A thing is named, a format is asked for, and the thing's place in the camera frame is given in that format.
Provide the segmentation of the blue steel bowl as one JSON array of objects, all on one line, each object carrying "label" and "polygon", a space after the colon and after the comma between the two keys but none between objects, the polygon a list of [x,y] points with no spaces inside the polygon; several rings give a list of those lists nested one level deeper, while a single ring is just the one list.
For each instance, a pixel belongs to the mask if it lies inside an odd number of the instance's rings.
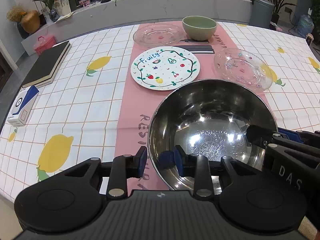
[{"label": "blue steel bowl", "polygon": [[261,169],[264,150],[246,139],[250,125],[276,131],[276,119],[261,96],[230,81],[198,80],[170,93],[155,110],[148,133],[152,164],[171,190],[192,190],[194,180],[176,167],[162,168],[159,156],[180,145],[186,154],[210,161],[229,156]]}]

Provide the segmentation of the clear glass plate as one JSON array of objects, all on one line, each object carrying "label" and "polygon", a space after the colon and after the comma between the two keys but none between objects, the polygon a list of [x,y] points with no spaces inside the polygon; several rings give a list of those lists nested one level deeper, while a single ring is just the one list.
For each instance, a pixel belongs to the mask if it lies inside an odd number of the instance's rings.
[{"label": "clear glass plate", "polygon": [[154,23],[139,28],[133,35],[136,44],[142,47],[168,46],[179,42],[184,37],[183,30],[168,23]]},{"label": "clear glass plate", "polygon": [[255,93],[268,90],[273,83],[269,66],[254,54],[226,48],[215,54],[214,71],[221,79],[245,86]]}]

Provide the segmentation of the white fruity painted plate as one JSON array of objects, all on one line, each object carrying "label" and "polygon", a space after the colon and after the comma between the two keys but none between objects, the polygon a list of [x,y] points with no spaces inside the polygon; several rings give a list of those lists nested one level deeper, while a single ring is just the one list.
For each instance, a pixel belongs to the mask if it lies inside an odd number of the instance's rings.
[{"label": "white fruity painted plate", "polygon": [[131,64],[130,73],[144,88],[167,91],[194,81],[200,69],[199,60],[188,50],[161,46],[139,54]]}]

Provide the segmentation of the green ceramic bowl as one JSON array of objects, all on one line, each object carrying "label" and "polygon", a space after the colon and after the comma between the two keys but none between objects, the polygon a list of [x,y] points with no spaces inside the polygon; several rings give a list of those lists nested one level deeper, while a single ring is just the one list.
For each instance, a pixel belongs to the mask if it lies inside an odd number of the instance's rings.
[{"label": "green ceramic bowl", "polygon": [[217,29],[217,22],[204,16],[187,16],[182,25],[189,38],[195,41],[210,40]]}]

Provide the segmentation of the blue water bottle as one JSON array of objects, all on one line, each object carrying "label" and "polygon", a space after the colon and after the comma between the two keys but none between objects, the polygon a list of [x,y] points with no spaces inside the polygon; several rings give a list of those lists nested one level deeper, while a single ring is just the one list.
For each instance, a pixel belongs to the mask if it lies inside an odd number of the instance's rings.
[{"label": "blue water bottle", "polygon": [[297,34],[302,38],[306,38],[308,34],[312,33],[313,29],[314,24],[310,15],[302,15],[296,27]]}]

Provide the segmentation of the white blue small box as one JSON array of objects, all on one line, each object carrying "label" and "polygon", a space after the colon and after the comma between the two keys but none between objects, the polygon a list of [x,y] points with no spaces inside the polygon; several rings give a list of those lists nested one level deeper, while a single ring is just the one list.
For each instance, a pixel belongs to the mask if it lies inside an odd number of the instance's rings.
[{"label": "white blue small box", "polygon": [[35,86],[22,88],[12,104],[7,122],[14,127],[24,126],[38,93],[39,90]]}]

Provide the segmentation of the black notebook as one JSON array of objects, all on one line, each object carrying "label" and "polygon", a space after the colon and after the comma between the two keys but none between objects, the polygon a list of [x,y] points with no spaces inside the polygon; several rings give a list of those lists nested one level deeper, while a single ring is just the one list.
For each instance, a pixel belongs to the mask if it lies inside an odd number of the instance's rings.
[{"label": "black notebook", "polygon": [[41,88],[51,84],[70,48],[70,42],[65,41],[45,50],[25,77],[22,88],[29,86]]}]

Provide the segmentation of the grey trash bin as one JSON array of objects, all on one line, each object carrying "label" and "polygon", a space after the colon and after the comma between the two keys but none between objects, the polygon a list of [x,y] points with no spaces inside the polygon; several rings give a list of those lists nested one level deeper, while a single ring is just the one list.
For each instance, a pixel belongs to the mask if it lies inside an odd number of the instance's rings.
[{"label": "grey trash bin", "polygon": [[269,28],[274,4],[268,0],[252,0],[252,12],[249,20],[249,25]]}]

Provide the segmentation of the pink plastic basket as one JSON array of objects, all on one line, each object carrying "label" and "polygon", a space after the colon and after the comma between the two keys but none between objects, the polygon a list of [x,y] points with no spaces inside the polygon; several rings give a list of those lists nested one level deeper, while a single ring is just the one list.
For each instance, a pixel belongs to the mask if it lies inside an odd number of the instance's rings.
[{"label": "pink plastic basket", "polygon": [[53,35],[39,36],[33,49],[40,56],[45,50],[52,48],[55,44],[56,39]]}]

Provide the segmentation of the white tv console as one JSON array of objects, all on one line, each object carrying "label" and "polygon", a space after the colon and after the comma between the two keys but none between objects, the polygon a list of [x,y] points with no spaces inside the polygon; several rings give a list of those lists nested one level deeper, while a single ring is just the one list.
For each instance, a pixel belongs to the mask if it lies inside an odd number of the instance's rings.
[{"label": "white tv console", "polygon": [[21,44],[32,55],[38,38],[45,35],[53,35],[61,42],[106,28],[194,15],[248,24],[251,12],[250,0],[112,0],[78,9],[64,20],[45,25]]}]

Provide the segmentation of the golden vase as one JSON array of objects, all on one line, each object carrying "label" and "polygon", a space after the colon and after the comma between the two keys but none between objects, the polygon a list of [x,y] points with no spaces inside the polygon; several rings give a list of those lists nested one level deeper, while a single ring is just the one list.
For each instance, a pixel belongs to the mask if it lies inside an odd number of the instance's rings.
[{"label": "golden vase", "polygon": [[22,28],[29,34],[33,34],[40,28],[40,16],[38,11],[24,12],[21,19]]}]

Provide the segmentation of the blue vase green plant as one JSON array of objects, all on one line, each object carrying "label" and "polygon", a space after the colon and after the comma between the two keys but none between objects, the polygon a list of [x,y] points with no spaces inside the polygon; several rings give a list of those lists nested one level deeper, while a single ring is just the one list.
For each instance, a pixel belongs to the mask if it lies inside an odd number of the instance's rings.
[{"label": "blue vase green plant", "polygon": [[33,1],[42,2],[49,9],[49,12],[48,12],[49,18],[53,23],[55,23],[60,18],[58,11],[54,7],[55,0],[33,0]]}]

